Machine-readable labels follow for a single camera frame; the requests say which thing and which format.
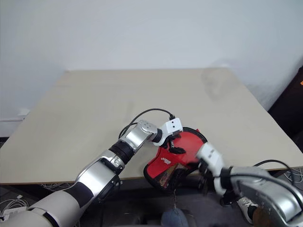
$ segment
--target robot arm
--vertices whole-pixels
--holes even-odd
[[[72,187],[48,195],[1,226],[72,227],[95,198],[105,198],[109,194],[120,180],[118,174],[145,142],[160,146],[167,136],[182,130],[179,118],[165,123],[160,129],[147,121],[139,121],[87,165]]]
[[[215,176],[216,192],[248,197],[269,213],[278,227],[303,227],[303,196],[292,185],[256,167],[226,168],[222,155],[209,143],[197,152],[200,170]]]

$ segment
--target person's knee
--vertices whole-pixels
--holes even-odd
[[[161,224],[164,227],[188,227],[187,219],[179,208],[174,208],[162,214]]]

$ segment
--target beige table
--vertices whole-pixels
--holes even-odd
[[[71,71],[2,147],[0,182],[73,181],[117,141],[134,116],[153,107],[167,109],[184,126],[198,128],[228,165],[250,166],[264,159],[303,164],[297,146],[227,69]],[[168,120],[162,112],[143,118],[158,126]],[[142,177],[156,150],[144,146],[121,178]]]

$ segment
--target power strip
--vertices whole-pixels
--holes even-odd
[[[27,207],[16,207],[16,208],[7,209],[3,212],[4,220],[0,219],[0,222],[4,222],[4,221],[12,218],[16,214],[23,212],[25,210],[27,210]]]

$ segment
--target shoe logo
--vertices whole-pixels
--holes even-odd
[[[171,161],[169,161],[168,159],[162,157],[161,160],[164,161],[165,164],[169,165],[171,163]]]

